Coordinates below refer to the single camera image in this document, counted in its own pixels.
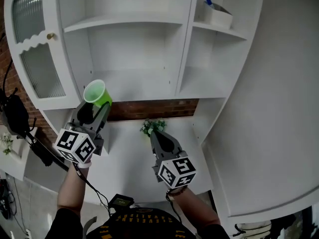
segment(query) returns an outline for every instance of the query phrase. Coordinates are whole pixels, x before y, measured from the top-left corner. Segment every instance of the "small screen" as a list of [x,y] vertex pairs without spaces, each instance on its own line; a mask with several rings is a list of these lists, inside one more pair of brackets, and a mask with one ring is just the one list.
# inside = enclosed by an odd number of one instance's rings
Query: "small screen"
[[121,198],[117,198],[113,204],[114,205],[120,205],[120,206],[127,206],[130,204],[131,201],[129,200],[124,200],[124,199],[121,199]]

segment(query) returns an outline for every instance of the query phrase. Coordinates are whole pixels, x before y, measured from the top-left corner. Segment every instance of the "white desk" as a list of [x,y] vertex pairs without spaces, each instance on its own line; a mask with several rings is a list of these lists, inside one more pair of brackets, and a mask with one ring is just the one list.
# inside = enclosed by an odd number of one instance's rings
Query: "white desk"
[[[192,118],[165,120],[168,125],[165,131],[179,141],[198,171],[190,189],[196,194],[213,189],[203,152],[193,132]],[[156,180],[152,169],[156,158],[150,140],[139,132],[142,123],[142,120],[109,123],[109,155],[92,157],[88,181],[109,200],[121,194],[133,197],[137,203],[165,201],[167,187]],[[84,200],[100,203],[88,186]]]
[[[37,131],[35,127],[31,134],[34,136]],[[8,132],[4,125],[0,125],[0,134]],[[30,146],[29,144],[23,139],[16,139],[16,136],[13,135],[12,138],[12,149],[21,154],[21,161],[16,161],[9,155],[5,155],[1,149],[0,151],[0,169],[7,174],[13,176],[14,178],[23,181],[24,171],[26,166],[26,161],[29,156]]]

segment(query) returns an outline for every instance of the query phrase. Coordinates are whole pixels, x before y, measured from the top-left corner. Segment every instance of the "plastic cup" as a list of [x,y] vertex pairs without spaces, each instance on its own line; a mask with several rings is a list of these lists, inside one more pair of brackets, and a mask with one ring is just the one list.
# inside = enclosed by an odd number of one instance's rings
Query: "plastic cup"
[[106,102],[109,102],[110,105],[112,105],[112,98],[106,90],[105,83],[102,80],[90,82],[84,90],[83,98],[87,103],[93,103],[99,108]]

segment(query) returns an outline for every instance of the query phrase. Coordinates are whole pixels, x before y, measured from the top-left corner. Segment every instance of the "gold knob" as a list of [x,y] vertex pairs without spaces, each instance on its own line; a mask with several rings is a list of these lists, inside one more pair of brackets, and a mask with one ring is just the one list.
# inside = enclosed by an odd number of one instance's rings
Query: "gold knob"
[[50,33],[50,34],[47,34],[46,38],[47,38],[48,40],[51,40],[54,36],[55,36],[54,33]]

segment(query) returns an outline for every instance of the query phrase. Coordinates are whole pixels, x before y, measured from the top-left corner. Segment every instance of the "black sleeve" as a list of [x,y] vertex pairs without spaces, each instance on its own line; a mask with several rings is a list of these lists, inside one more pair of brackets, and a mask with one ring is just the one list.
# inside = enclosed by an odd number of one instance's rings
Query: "black sleeve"
[[198,231],[198,234],[202,237],[202,239],[208,239],[208,238],[229,239],[229,236],[224,230],[224,228],[218,224],[212,224],[212,225],[206,226],[202,230]]
[[82,233],[80,218],[69,209],[59,209],[45,239],[81,239]]

